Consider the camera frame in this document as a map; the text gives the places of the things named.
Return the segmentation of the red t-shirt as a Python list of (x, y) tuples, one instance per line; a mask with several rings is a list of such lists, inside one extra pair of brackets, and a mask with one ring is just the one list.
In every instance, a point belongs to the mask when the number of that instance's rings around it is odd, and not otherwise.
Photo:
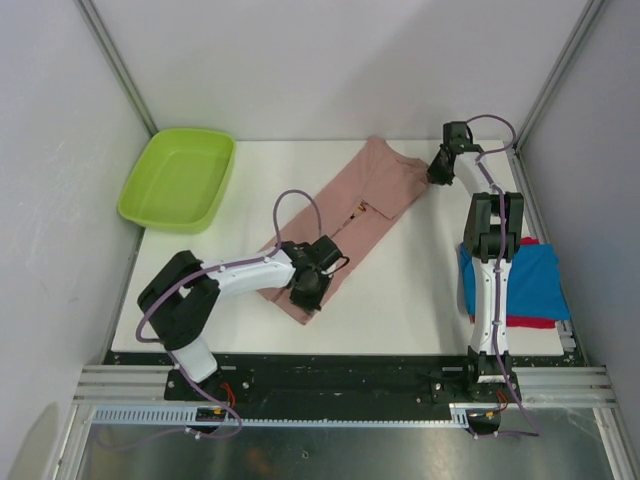
[[(552, 250), (543, 246), (538, 239), (524, 237), (520, 250), (514, 258), (509, 280), (513, 281), (515, 291), (509, 289), (508, 300), (515, 301), (518, 312), (528, 313), (532, 310), (526, 306), (526, 297), (522, 293), (533, 292), (535, 287), (541, 286), (541, 281), (550, 277), (549, 266)], [(472, 323), (475, 322), (475, 275), (471, 257), (463, 247), (460, 247), (459, 266), (463, 279), (464, 302), (467, 315)], [(532, 317), (513, 314), (513, 308), (508, 308), (506, 317), (508, 327), (523, 327), (533, 329), (553, 329), (555, 320), (545, 317)]]

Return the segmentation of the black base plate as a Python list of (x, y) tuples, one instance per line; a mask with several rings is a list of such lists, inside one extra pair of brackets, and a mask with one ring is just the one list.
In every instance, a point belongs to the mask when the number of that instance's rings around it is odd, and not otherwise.
[(226, 400), (232, 406), (257, 403), (271, 393), (408, 394), (442, 403), (445, 398), (510, 402), (517, 390), (512, 362), (502, 375), (495, 360), (454, 355), (295, 355), (231, 354), (215, 356), (218, 370), (192, 387), (164, 353), (113, 352), (110, 366), (169, 366), (168, 400)]

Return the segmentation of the green plastic tub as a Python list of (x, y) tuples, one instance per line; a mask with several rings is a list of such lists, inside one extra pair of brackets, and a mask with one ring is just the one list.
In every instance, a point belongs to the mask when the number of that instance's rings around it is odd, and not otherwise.
[(235, 139), (223, 132), (198, 128), (158, 132), (125, 182), (118, 213), (147, 229), (203, 232), (222, 202), (235, 151)]

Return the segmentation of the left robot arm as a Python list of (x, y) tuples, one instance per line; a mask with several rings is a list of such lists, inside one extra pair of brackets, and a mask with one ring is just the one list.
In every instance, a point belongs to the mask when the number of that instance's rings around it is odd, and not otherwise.
[(185, 372), (187, 389), (207, 400), (219, 392), (221, 376), (202, 332), (219, 300), (283, 289), (293, 306), (315, 313), (335, 274), (349, 263), (326, 235), (313, 243), (285, 241), (252, 257), (212, 265), (184, 250), (144, 288), (137, 305), (143, 323)]

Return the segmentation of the aluminium frame rail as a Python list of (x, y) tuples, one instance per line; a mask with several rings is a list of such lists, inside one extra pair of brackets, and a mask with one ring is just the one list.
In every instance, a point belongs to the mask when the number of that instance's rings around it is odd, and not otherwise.
[[(517, 367), (522, 403), (528, 408), (615, 408), (616, 394), (604, 367)], [(164, 402), (167, 366), (89, 365), (73, 402), (150, 405)]]

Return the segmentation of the blue t-shirt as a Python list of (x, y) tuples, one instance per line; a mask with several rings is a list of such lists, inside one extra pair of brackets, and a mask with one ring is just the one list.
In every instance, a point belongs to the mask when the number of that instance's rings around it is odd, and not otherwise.
[(525, 237), (508, 279), (507, 326), (552, 329), (569, 319), (553, 247)]

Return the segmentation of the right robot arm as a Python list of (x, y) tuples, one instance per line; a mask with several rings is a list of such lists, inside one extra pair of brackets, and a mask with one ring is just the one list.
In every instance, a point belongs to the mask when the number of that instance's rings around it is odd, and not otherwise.
[(427, 169), (433, 185), (459, 180), (470, 195), (462, 250), (471, 258), (475, 285), (475, 319), (468, 347), (470, 370), (461, 376), (463, 393), (484, 401), (498, 384), (512, 385), (512, 360), (507, 340), (509, 276), (522, 239), (524, 197), (505, 189), (474, 139), (470, 122), (447, 122), (439, 151)]

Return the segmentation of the pink t-shirt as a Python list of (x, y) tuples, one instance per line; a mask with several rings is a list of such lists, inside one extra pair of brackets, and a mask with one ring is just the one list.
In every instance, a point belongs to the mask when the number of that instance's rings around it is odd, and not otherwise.
[(284, 241), (313, 243), (325, 234), (350, 259), (333, 275), (322, 304), (427, 189), (427, 164), (393, 150), (385, 140), (369, 138), (355, 157), (280, 228)]

